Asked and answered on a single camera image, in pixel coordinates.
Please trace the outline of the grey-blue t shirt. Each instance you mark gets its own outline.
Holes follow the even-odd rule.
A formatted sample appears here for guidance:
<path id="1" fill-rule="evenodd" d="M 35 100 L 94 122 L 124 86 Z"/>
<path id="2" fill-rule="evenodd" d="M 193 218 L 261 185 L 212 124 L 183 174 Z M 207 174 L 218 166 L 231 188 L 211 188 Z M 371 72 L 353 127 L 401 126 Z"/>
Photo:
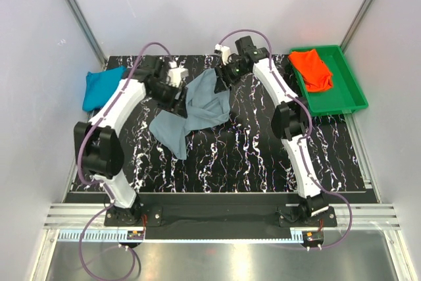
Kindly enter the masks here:
<path id="1" fill-rule="evenodd" d="M 186 136 L 192 131 L 212 128 L 230 117 L 230 92 L 215 93 L 215 69 L 207 69 L 187 85 L 187 118 L 161 111 L 150 123 L 152 135 L 177 159 L 187 159 Z"/>

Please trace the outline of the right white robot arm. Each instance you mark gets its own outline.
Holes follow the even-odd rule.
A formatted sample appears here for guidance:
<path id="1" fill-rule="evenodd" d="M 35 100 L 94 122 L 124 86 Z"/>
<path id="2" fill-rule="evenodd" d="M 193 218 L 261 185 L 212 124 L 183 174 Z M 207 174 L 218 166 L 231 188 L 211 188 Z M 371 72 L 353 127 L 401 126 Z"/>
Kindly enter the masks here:
<path id="1" fill-rule="evenodd" d="M 238 39 L 235 46 L 237 53 L 221 43 L 214 47 L 214 52 L 220 57 L 215 68 L 217 80 L 214 91 L 231 89 L 247 74 L 253 74 L 263 85 L 275 106 L 270 123 L 272 133 L 287 151 L 300 197 L 299 205 L 290 215 L 280 216 L 290 223 L 300 220 L 304 225 L 313 226 L 328 210 L 328 204 L 309 154 L 312 121 L 307 100 L 298 97 L 286 84 L 267 48 L 256 47 L 249 36 Z"/>

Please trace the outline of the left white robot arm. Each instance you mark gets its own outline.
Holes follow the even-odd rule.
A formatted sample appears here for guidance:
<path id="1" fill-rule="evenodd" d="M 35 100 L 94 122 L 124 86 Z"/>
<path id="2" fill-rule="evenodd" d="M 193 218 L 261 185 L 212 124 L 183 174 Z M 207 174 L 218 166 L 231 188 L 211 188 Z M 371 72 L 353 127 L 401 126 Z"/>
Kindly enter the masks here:
<path id="1" fill-rule="evenodd" d="M 138 194 L 129 185 L 123 171 L 124 152 L 119 140 L 128 117 L 145 98 L 169 113 L 187 117 L 187 88 L 183 83 L 188 69 L 176 61 L 147 55 L 126 70 L 116 91 L 105 106 L 88 122 L 74 127 L 74 145 L 78 176 L 93 176 L 92 184 L 99 184 L 110 199 L 108 210 L 129 226 L 144 219 Z"/>

